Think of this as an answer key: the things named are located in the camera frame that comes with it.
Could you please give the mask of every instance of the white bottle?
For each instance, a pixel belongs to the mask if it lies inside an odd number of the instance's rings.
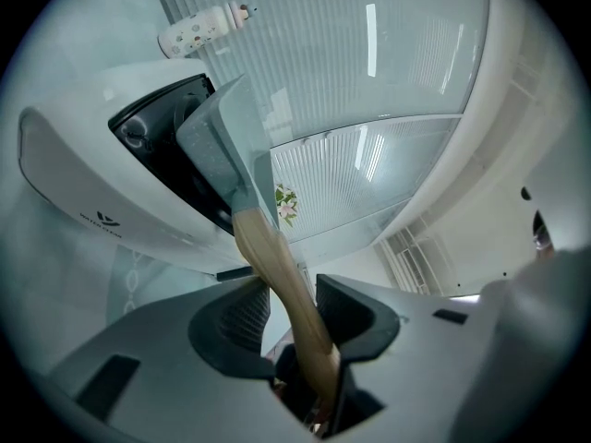
[[[212,6],[168,27],[158,35],[158,43],[166,57],[185,57],[232,30],[240,30],[247,18],[246,5],[229,2]]]

